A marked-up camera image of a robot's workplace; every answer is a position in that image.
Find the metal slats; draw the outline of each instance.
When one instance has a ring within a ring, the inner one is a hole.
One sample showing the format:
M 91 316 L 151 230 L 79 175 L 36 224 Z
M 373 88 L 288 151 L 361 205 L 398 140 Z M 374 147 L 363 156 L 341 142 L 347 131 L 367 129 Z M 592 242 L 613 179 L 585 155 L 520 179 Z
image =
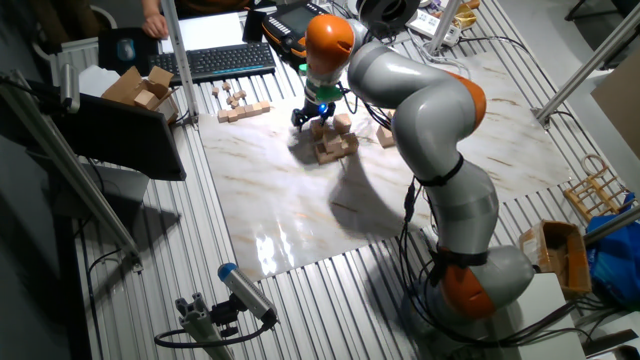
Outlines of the metal slats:
M 473 29 L 465 31 L 465 36 L 501 35 L 522 42 L 496 1 L 484 2 L 476 13 L 479 21 Z M 394 48 L 416 61 L 423 61 L 406 36 L 400 35 Z M 546 74 L 513 45 L 486 40 L 466 42 L 446 55 L 462 58 L 486 51 L 498 55 L 530 106 L 542 105 L 553 94 L 554 87 Z M 64 63 L 72 63 L 79 71 L 97 63 L 97 44 L 66 47 L 63 53 L 52 58 L 54 74 Z M 302 96 L 304 88 L 298 74 L 280 60 L 276 61 L 275 74 L 230 82 L 231 93 L 240 89 L 247 91 L 248 104 Z M 226 104 L 229 94 L 221 92 L 216 99 L 211 95 L 213 86 L 221 88 L 222 82 L 194 87 L 203 113 L 214 114 L 230 108 Z M 177 90 L 175 98 L 180 113 L 184 113 L 182 89 Z M 571 111 L 567 106 L 561 109 Z M 179 328 L 173 304 L 176 298 L 190 298 L 191 293 L 199 291 L 212 305 L 229 296 L 226 286 L 217 278 L 217 269 L 222 263 L 235 261 L 235 256 L 202 142 L 191 125 L 176 126 L 173 132 L 188 175 L 185 182 L 151 181 L 149 184 L 145 208 L 138 226 L 133 229 L 145 270 L 140 274 L 131 272 L 126 266 L 127 260 L 120 255 L 110 258 L 122 261 L 122 266 L 113 260 L 96 266 L 91 285 L 98 299 L 97 324 L 91 315 L 87 279 L 81 276 L 95 359 L 100 358 L 97 331 L 105 358 L 206 359 L 202 350 L 158 348 L 153 336 Z M 549 135 L 576 175 L 584 177 L 579 163 L 581 157 L 586 153 L 599 153 L 591 137 L 575 120 L 558 115 L 553 117 Z M 540 219 L 585 225 L 562 195 L 569 184 L 575 183 L 560 184 L 503 204 L 491 244 L 517 244 L 519 235 Z M 113 242 L 94 226 L 88 226 L 84 233 L 87 264 L 114 249 Z M 423 241 L 414 236 L 409 242 L 408 256 L 414 269 L 429 260 Z M 82 274 L 86 270 L 85 257 L 79 239 L 76 244 Z M 399 317 L 404 292 L 398 264 L 398 244 L 396 240 L 389 240 L 258 282 L 276 304 L 281 323 L 275 331 L 233 345 L 231 349 L 238 359 L 420 358 L 418 346 L 408 336 L 407 324 Z M 242 315 L 239 319 L 242 334 L 251 333 L 258 326 L 251 315 Z M 175 341 L 178 340 L 186 341 L 186 336 L 176 337 Z

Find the keyboard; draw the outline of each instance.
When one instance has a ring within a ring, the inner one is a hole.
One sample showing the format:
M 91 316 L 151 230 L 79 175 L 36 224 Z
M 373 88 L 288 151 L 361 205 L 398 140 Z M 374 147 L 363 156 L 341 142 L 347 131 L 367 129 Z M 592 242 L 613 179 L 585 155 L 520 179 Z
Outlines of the keyboard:
M 187 51 L 194 83 L 273 73 L 276 64 L 268 43 L 251 43 L 213 49 Z M 173 74 L 171 85 L 180 85 L 174 54 L 149 56 L 150 68 L 161 67 Z

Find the monitor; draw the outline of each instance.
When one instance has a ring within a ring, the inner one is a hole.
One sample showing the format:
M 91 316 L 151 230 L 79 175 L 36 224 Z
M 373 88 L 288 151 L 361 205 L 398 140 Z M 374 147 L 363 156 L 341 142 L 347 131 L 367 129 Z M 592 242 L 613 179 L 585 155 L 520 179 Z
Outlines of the monitor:
M 60 101 L 58 87 L 32 81 L 29 85 L 41 96 Z M 51 117 L 77 155 L 132 168 L 151 179 L 186 178 L 169 126 L 158 112 L 80 94 L 78 113 Z M 0 134 L 37 146 L 22 123 L 9 123 L 0 125 Z

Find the metal pole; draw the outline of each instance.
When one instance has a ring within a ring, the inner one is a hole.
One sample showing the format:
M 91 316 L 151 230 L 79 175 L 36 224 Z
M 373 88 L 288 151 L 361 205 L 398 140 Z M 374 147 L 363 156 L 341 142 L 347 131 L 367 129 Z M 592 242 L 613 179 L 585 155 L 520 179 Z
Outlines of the metal pole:
M 440 16 L 440 22 L 436 28 L 436 33 L 433 35 L 433 39 L 431 39 L 429 46 L 427 47 L 429 55 L 436 55 L 440 51 L 442 41 L 451 27 L 451 22 L 456 16 L 460 4 L 462 4 L 462 0 L 450 0 L 447 4 L 447 7 L 444 9 L 444 14 Z
M 598 47 L 593 56 L 578 71 L 576 71 L 562 88 L 553 95 L 547 104 L 536 112 L 536 118 L 541 123 L 545 123 L 546 119 L 552 112 L 562 104 L 573 91 L 582 84 L 582 82 L 595 70 L 600 63 L 612 52 L 617 46 L 623 42 L 626 36 L 640 23 L 640 4 L 624 18 L 622 23 L 607 37 L 607 39 Z
M 27 81 L 19 72 L 11 74 L 11 81 L 29 88 Z M 30 94 L 10 85 L 0 85 L 2 95 L 11 109 L 18 115 L 33 137 L 49 155 L 56 167 L 62 172 L 73 189 L 80 195 L 89 210 L 101 224 L 119 242 L 122 250 L 129 255 L 138 258 L 138 247 L 116 216 L 107 200 L 91 180 L 89 174 L 84 171 L 73 150 L 64 139 L 58 128 L 49 116 L 42 115 Z
M 169 37 L 173 45 L 173 53 L 178 62 L 180 70 L 180 79 L 182 80 L 182 88 L 187 98 L 187 107 L 189 108 L 189 116 L 197 119 L 198 106 L 196 105 L 196 94 L 193 92 L 193 79 L 191 79 L 191 70 L 189 69 L 189 61 L 187 60 L 187 52 L 182 41 L 182 33 L 180 33 L 180 22 L 178 20 L 178 11 L 173 0 L 161 0 L 164 17 L 167 20 L 169 28 Z
M 638 219 L 640 219 L 640 206 L 634 206 L 628 211 L 614 217 L 608 222 L 600 225 L 600 227 L 586 234 L 584 236 L 584 243 L 585 245 L 593 244 L 594 242 L 604 239 L 607 235 L 622 229 Z

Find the cable bundle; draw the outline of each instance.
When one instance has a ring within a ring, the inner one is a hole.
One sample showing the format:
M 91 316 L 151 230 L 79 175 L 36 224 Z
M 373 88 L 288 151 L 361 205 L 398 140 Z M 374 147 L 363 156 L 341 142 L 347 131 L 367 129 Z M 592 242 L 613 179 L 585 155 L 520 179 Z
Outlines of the cable bundle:
M 351 89 L 342 87 L 342 82 L 340 81 L 338 82 L 338 87 L 342 92 L 342 96 L 344 97 L 344 102 L 347 104 L 347 109 L 349 109 L 350 113 L 355 115 L 355 113 L 358 112 L 358 101 L 359 101 L 358 96 L 356 95 L 356 105 L 355 105 L 355 108 L 352 110 L 351 105 L 349 105 L 349 101 L 347 100 L 347 94 L 351 92 Z M 369 116 L 371 116 L 373 121 L 377 122 L 380 126 L 384 127 L 385 129 L 391 130 L 391 119 L 389 118 L 389 116 L 387 116 L 387 114 L 384 113 L 384 111 L 382 111 L 382 109 L 380 109 L 379 107 L 371 106 L 371 104 L 367 103 L 366 101 L 362 101 L 362 104 L 364 105 L 365 109 L 367 109 L 367 112 L 369 113 Z

